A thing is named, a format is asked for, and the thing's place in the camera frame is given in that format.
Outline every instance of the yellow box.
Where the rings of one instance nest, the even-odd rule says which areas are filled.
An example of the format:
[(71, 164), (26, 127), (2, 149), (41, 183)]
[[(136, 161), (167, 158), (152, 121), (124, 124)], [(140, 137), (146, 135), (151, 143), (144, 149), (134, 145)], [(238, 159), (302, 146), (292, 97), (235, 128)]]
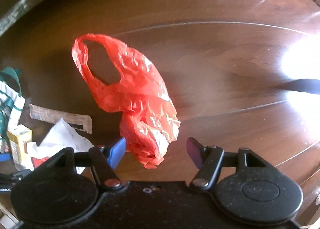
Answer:
[(8, 138), (12, 151), (12, 157), (15, 163), (22, 164), (27, 159), (27, 143), (32, 142), (32, 130), (19, 124), (16, 128), (8, 130)]

